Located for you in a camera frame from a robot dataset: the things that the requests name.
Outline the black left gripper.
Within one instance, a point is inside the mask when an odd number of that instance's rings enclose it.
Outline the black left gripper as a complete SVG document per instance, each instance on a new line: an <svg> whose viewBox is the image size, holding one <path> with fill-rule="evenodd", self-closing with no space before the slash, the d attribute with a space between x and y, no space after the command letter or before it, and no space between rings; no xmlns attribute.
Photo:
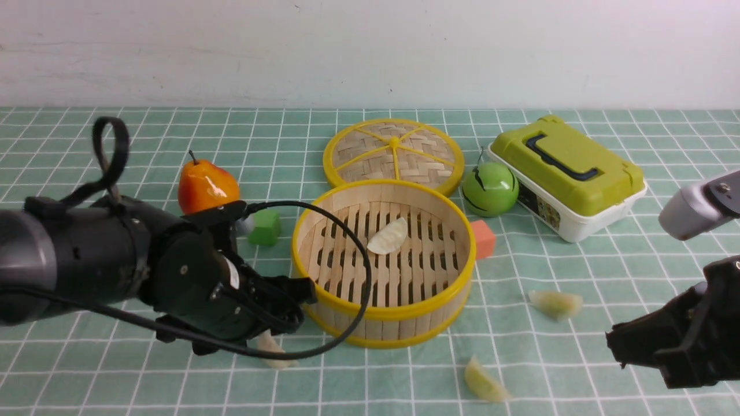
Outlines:
<svg viewBox="0 0 740 416"><path fill-rule="evenodd" d="M263 333L294 333L303 306L317 300L306 277L264 277L243 261L214 254L203 260L163 261L156 273L160 323L229 343Z"/></svg>

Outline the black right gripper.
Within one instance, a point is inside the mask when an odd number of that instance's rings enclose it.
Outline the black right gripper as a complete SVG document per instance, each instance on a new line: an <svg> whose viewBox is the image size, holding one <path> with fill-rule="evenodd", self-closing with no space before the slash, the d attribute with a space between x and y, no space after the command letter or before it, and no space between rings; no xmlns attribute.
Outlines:
<svg viewBox="0 0 740 416"><path fill-rule="evenodd" d="M702 281L662 308L616 324L607 346L621 367L658 369L668 389L739 379L739 260L709 263Z"/></svg>

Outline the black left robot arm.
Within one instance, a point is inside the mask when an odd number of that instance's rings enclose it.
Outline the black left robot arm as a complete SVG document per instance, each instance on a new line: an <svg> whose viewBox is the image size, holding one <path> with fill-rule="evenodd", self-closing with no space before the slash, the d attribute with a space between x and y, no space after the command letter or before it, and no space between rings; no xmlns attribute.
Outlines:
<svg viewBox="0 0 740 416"><path fill-rule="evenodd" d="M158 340L291 361L325 353L254 350L263 334L294 333L316 300L307 277L264 277L237 253L237 222L261 205L234 201L178 217L104 197L77 208L32 197L2 211L3 327L90 311L153 330Z"/></svg>

